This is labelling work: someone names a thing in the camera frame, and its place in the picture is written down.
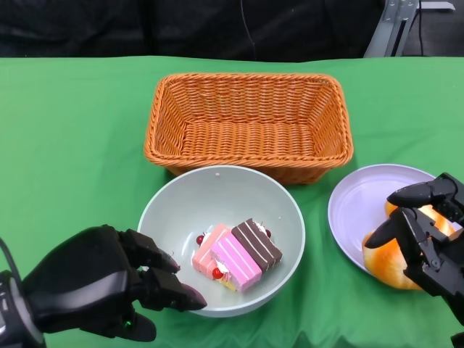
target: basket rim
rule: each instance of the basket rim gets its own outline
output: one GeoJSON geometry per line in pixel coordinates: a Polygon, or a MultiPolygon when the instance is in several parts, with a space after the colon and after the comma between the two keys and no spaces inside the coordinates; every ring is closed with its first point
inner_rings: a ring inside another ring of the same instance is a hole
{"type": "Polygon", "coordinates": [[[293,168],[309,168],[309,167],[335,167],[348,163],[354,154],[354,146],[352,140],[352,133],[349,124],[349,115],[347,111],[347,106],[344,98],[343,90],[337,79],[330,75],[318,74],[318,73],[197,73],[197,72],[188,72],[188,73],[178,73],[171,74],[162,78],[157,84],[152,108],[150,109],[150,118],[149,124],[146,129],[146,140],[144,144],[144,154],[146,158],[153,162],[156,165],[161,165],[165,167],[169,166],[193,166],[193,165],[224,165],[225,163],[230,165],[241,165],[241,166],[255,166],[255,167],[293,167],[293,168]],[[229,156],[217,156],[217,155],[205,155],[205,156],[186,156],[186,155],[172,155],[164,154],[159,152],[153,146],[154,143],[154,134],[157,131],[158,120],[160,114],[157,110],[160,109],[163,95],[165,92],[165,86],[170,81],[176,80],[189,80],[189,79],[261,79],[261,78],[272,78],[273,80],[283,79],[283,80],[294,80],[295,78],[300,80],[314,79],[316,82],[325,81],[332,85],[332,88],[336,92],[337,104],[338,107],[342,109],[342,114],[340,115],[340,121],[342,125],[341,136],[343,137],[342,141],[342,151],[338,154],[331,156],[304,156],[304,155],[285,155],[285,156],[259,156],[259,155],[229,155],[229,156]]]}

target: wicker basket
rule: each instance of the wicker basket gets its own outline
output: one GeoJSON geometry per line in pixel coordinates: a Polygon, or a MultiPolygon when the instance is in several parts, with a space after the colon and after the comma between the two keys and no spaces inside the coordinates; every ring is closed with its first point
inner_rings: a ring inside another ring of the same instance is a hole
{"type": "Polygon", "coordinates": [[[163,78],[144,152],[175,175],[209,165],[314,183],[353,155],[339,83],[325,75],[187,74],[163,78]]]}

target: green tablecloth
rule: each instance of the green tablecloth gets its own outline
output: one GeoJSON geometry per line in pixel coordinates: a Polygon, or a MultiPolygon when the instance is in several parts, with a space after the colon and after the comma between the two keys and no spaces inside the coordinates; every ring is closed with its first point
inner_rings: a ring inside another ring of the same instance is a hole
{"type": "Polygon", "coordinates": [[[0,59],[0,235],[22,275],[81,229],[136,228],[169,180],[142,153],[155,85],[198,71],[327,73],[341,82],[355,157],[317,185],[289,187],[307,226],[298,270],[248,315],[142,310],[157,324],[154,343],[73,330],[47,335],[49,347],[449,347],[462,328],[442,299],[390,289],[352,264],[332,238],[327,204],[347,173],[375,163],[464,179],[464,59],[0,59]]]}

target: robotic hand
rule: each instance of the robotic hand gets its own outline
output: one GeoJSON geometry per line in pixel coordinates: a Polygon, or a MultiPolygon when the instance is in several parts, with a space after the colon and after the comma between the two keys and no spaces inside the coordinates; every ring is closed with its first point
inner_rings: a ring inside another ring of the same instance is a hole
{"type": "MultiPolygon", "coordinates": [[[[377,248],[397,239],[407,263],[405,275],[431,296],[443,297],[464,325],[463,229],[447,237],[418,210],[431,204],[440,215],[464,226],[464,184],[443,173],[433,181],[402,188],[387,200],[399,208],[377,228],[366,247],[377,248]]],[[[464,333],[451,340],[454,347],[464,347],[464,333]]]]}
{"type": "Polygon", "coordinates": [[[0,273],[0,347],[43,348],[43,333],[71,328],[153,341],[156,328],[134,310],[133,301],[180,312],[207,305],[179,282],[174,260],[132,230],[108,225],[84,230],[48,253],[23,281],[3,241],[1,246],[12,272],[0,273]]]}

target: bread roll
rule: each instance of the bread roll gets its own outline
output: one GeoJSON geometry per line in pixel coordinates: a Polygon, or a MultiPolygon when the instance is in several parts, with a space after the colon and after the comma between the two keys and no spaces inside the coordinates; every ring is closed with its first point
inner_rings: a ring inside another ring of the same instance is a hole
{"type": "MultiPolygon", "coordinates": [[[[397,207],[387,202],[385,204],[385,212],[387,216],[397,207]]],[[[421,207],[420,211],[435,220],[435,226],[443,233],[449,236],[454,232],[450,223],[442,217],[438,212],[433,210],[430,205],[421,207]]],[[[362,241],[362,255],[364,257],[364,265],[378,280],[393,286],[398,289],[417,289],[421,288],[411,281],[404,273],[406,269],[406,261],[399,249],[396,239],[389,241],[387,244],[376,248],[368,249],[365,247],[365,242],[368,240],[372,232],[370,232],[362,241]]]]}

